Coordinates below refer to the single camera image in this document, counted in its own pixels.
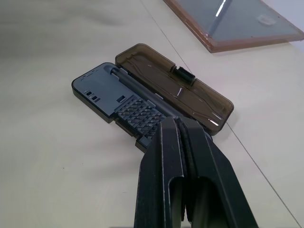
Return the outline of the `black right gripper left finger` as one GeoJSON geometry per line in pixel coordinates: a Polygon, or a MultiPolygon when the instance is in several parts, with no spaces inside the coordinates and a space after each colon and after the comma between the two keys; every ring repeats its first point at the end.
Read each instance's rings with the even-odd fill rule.
{"type": "Polygon", "coordinates": [[[141,160],[134,228],[181,228],[185,175],[178,127],[168,117],[141,160]]]}

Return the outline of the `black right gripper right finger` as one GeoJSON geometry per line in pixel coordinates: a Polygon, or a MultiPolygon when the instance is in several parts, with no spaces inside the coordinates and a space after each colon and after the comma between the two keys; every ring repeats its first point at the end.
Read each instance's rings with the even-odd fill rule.
{"type": "Polygon", "coordinates": [[[258,228],[230,161],[196,121],[178,119],[191,228],[258,228]]]}

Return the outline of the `grey screwdriver kit case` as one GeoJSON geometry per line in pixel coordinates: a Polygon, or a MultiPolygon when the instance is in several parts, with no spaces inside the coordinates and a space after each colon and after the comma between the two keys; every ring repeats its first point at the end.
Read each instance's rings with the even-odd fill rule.
{"type": "Polygon", "coordinates": [[[153,103],[122,84],[113,68],[126,71],[140,84],[179,111],[198,121],[209,136],[216,135],[234,110],[226,97],[146,44],[136,44],[72,81],[73,94],[106,122],[116,122],[146,151],[167,117],[153,103]]]}

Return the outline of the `wooden framed grey board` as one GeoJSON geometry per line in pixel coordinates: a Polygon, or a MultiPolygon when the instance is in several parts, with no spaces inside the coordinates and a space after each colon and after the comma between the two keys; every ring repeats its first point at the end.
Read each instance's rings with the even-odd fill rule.
{"type": "Polygon", "coordinates": [[[263,0],[163,1],[210,53],[304,40],[263,0]]]}

